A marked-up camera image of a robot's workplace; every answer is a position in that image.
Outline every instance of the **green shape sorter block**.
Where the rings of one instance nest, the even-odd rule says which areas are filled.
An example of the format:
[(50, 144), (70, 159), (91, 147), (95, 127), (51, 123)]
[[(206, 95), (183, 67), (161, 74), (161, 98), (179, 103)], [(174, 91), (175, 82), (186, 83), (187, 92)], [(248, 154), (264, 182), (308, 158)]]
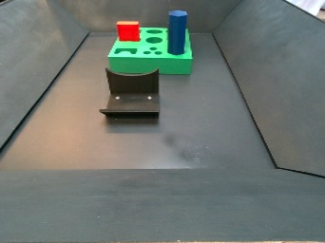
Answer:
[(122, 73), (146, 73), (159, 69), (161, 74), (190, 74), (191, 49), (189, 33), (186, 53), (167, 53), (167, 28), (141, 28), (139, 42), (115, 41), (108, 54), (110, 69)]

